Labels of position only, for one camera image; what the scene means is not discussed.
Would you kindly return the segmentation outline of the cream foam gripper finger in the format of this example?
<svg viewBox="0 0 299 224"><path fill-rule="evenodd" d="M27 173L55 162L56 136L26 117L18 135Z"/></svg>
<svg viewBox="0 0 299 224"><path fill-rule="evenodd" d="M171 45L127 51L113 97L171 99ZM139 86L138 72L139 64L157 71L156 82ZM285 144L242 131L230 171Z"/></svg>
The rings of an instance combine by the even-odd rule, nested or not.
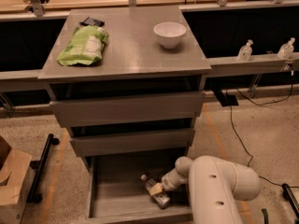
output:
<svg viewBox="0 0 299 224"><path fill-rule="evenodd" d="M164 193L164 186L161 183L156 183L149 191L150 196L155 196Z"/></svg>

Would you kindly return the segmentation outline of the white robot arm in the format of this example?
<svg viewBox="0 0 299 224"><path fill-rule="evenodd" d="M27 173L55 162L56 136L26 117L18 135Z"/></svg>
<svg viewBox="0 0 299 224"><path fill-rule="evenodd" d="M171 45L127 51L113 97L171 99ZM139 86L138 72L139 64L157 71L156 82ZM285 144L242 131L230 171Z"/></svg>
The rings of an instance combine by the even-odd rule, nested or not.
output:
<svg viewBox="0 0 299 224"><path fill-rule="evenodd" d="M254 170L212 156L178 158L175 168L160 182L149 180L146 190L165 208L170 202L166 193L183 184L189 187L194 224L243 224L235 201L251 201L261 190Z"/></svg>

